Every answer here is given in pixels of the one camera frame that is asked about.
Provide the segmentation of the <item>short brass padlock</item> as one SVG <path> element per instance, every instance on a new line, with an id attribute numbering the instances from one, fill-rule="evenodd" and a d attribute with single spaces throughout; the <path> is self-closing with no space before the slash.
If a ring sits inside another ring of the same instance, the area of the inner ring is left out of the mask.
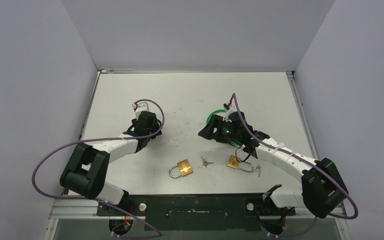
<path id="1" fill-rule="evenodd" d="M 179 170 L 179 174 L 178 175 L 174 175 L 173 174 L 173 170 L 174 169 L 178 169 Z M 168 170 L 168 174 L 171 178 L 173 179 L 177 179 L 177 178 L 181 178 L 181 177 L 185 177 L 187 175 L 190 175 L 194 172 L 190 162 L 188 159 L 184 159 L 182 161 L 179 161 L 176 165 L 173 165 L 172 167 L 169 168 Z"/>

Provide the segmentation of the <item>silver key pair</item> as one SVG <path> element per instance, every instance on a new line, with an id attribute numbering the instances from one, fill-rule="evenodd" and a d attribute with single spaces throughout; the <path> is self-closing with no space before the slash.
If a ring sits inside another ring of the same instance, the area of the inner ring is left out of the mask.
<path id="1" fill-rule="evenodd" d="M 206 169 L 209 165 L 214 164 L 214 162 L 207 161 L 203 156 L 200 158 L 202 160 L 202 165 L 198 166 L 197 168 Z"/>

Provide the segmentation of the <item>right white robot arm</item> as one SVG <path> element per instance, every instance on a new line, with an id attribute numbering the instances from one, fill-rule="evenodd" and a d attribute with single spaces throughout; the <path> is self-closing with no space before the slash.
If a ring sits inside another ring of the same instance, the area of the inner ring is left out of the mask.
<path id="1" fill-rule="evenodd" d="M 283 170 L 301 184 L 296 188 L 278 184 L 263 193 L 262 207 L 270 215 L 282 208 L 306 208 L 316 217 L 324 219 L 349 196 L 332 160 L 306 157 L 281 145 L 268 134 L 247 124 L 243 112 L 234 112 L 228 117 L 211 116 L 198 136 L 232 144 L 253 158 Z"/>

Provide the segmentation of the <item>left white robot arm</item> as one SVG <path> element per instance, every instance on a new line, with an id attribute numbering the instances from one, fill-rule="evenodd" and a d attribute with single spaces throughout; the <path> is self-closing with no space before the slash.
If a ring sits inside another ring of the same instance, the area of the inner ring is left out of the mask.
<path id="1" fill-rule="evenodd" d="M 145 148 L 151 139 L 161 135 L 162 122 L 154 112 L 142 111 L 119 137 L 98 144 L 78 143 L 65 166 L 59 183 L 62 187 L 90 200 L 108 201 L 116 215 L 129 210 L 128 192 L 106 182 L 110 163 Z"/>

